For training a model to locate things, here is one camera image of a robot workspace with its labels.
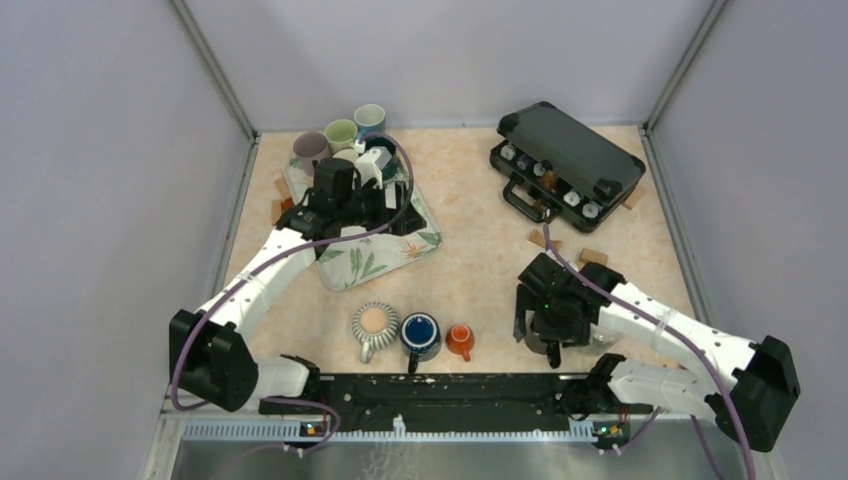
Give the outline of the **light green mug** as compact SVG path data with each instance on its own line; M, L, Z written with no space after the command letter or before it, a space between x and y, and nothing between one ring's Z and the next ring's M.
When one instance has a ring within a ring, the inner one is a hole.
M350 119L337 119L330 122L323 132L332 154L352 149L358 135L358 125Z

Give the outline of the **white ribbed mug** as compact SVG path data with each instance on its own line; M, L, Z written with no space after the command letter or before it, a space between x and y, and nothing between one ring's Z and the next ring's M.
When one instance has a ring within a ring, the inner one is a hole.
M333 154L333 158L345 160L353 164L356 163L360 156L361 154L353 148L342 149Z

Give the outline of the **black mug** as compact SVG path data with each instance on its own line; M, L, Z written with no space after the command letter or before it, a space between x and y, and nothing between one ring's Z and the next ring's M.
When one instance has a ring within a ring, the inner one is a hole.
M537 312L530 316L526 325L524 343L527 348L544 356L552 369L559 368L562 363L561 344L571 337L566 322Z

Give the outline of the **lilac purple mug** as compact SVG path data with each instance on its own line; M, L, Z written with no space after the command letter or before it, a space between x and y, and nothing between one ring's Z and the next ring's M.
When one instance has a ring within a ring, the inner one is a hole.
M308 177L314 176L317 164L332 156L329 141L323 133L316 131L300 135L294 141L293 153Z

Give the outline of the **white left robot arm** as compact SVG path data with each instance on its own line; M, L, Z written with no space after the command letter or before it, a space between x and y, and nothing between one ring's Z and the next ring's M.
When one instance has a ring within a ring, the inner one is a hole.
M258 362L249 348L278 297L334 243L375 234L405 236L426 227L412 205L414 181L379 181L341 159L320 162L303 199L284 210L247 266L219 293L169 322L171 402L185 391L201 405L234 412L250 399L282 397L297 413L319 404L317 367L282 355Z

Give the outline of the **light blue mug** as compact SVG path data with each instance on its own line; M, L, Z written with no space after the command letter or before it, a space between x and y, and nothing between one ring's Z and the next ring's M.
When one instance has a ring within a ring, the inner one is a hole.
M353 115L354 123L357 125L356 139L371 132L384 132L386 125L386 111L378 104L366 104L358 107Z

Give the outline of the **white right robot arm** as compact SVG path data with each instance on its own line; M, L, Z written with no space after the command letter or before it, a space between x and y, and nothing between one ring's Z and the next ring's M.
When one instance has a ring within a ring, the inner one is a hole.
M772 451L800 396L792 353L767 335L755 342L703 324L662 304L622 274L590 262L570 272L541 253L519 274L513 336L561 364L566 347L588 345L596 333L636 339L675 361L663 367L602 355L566 390L572 414L612 412L642 404L692 415L732 440Z

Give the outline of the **dark green mug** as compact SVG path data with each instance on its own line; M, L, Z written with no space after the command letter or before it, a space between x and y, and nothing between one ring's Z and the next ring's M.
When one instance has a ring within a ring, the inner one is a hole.
M380 155L376 165L381 172L383 184L388 184L401 170L401 160L397 153L397 146L386 138L373 137L366 141L366 147L368 150L382 148L386 151L385 154Z

